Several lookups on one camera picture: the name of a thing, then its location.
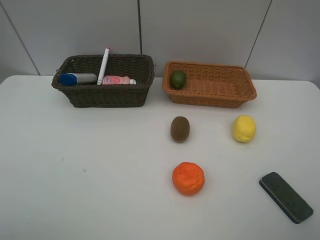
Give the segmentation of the brown kiwi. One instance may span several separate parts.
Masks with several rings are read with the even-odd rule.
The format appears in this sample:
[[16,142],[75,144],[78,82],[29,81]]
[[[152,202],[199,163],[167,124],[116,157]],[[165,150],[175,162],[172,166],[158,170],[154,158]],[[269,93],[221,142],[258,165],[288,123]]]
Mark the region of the brown kiwi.
[[170,126],[170,136],[176,143],[185,142],[190,135],[190,123],[184,116],[177,116]]

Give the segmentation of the green lime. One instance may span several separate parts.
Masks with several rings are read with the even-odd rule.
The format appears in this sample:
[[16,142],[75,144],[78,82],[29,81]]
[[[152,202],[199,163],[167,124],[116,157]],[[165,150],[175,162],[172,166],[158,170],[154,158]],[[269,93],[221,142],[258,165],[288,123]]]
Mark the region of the green lime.
[[170,86],[175,90],[182,89],[185,86],[186,81],[186,74],[182,70],[173,71],[169,79]]

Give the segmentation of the small pink bottle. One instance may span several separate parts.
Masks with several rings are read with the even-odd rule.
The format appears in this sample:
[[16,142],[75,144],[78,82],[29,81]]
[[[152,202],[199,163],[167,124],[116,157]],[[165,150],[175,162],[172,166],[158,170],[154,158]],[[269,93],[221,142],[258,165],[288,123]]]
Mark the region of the small pink bottle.
[[106,75],[102,80],[102,85],[136,85],[135,79],[128,76]]

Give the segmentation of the orange mandarin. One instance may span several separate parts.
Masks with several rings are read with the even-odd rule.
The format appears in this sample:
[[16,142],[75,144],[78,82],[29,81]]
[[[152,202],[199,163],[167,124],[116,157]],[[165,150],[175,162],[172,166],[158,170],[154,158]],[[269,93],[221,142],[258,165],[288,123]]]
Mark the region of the orange mandarin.
[[172,171],[172,183],[184,196],[193,196],[205,185],[205,174],[201,167],[193,162],[182,162]]

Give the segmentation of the white marker pink caps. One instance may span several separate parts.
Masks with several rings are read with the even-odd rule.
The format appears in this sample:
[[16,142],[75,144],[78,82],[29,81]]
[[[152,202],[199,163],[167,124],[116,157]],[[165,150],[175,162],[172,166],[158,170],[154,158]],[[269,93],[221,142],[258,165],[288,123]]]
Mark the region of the white marker pink caps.
[[100,70],[99,70],[99,74],[97,77],[97,85],[100,86],[102,85],[104,76],[105,76],[105,71],[106,71],[106,67],[107,67],[107,63],[108,63],[108,58],[109,58],[109,52],[110,49],[106,48],[102,57],[102,62],[101,62],[101,66],[100,66]]

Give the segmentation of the yellow lemon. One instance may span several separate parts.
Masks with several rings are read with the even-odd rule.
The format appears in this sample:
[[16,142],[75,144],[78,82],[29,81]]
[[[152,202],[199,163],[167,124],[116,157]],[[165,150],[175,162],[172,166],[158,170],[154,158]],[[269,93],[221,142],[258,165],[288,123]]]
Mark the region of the yellow lemon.
[[241,143],[251,142],[256,135],[256,130],[256,122],[250,115],[240,115],[232,124],[232,136]]

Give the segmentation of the white bottle blue cap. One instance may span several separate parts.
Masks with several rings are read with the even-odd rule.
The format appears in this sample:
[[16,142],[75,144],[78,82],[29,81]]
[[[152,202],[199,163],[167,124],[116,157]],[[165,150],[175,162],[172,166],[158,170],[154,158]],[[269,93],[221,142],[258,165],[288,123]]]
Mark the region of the white bottle blue cap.
[[95,85],[97,81],[94,73],[63,73],[59,78],[59,83],[64,86]]

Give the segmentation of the dark felt whiteboard eraser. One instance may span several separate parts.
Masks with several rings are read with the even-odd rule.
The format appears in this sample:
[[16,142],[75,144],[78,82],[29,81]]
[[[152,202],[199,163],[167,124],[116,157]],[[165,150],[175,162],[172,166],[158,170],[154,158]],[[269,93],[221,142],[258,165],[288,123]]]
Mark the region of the dark felt whiteboard eraser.
[[293,223],[300,224],[314,214],[309,204],[277,172],[263,176],[259,185]]

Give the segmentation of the dark brown wicker basket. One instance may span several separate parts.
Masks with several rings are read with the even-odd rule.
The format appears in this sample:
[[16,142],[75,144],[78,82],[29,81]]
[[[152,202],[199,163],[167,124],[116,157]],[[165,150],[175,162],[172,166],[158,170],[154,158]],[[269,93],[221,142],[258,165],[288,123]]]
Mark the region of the dark brown wicker basket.
[[76,108],[133,108],[145,104],[155,76],[151,56],[141,54],[110,54],[105,74],[130,77],[135,85],[80,84],[65,86],[60,83],[61,74],[98,75],[102,55],[74,55],[68,57],[52,79],[51,86],[62,92]]

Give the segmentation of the light brown wicker basket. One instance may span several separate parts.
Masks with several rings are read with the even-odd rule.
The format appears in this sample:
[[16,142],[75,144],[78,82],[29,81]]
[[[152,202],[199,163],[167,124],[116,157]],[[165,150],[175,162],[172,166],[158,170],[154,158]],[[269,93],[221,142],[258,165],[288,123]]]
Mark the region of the light brown wicker basket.
[[[186,75],[182,89],[171,87],[170,77],[181,70]],[[237,65],[169,61],[164,68],[162,89],[176,104],[238,108],[257,97],[247,70]]]

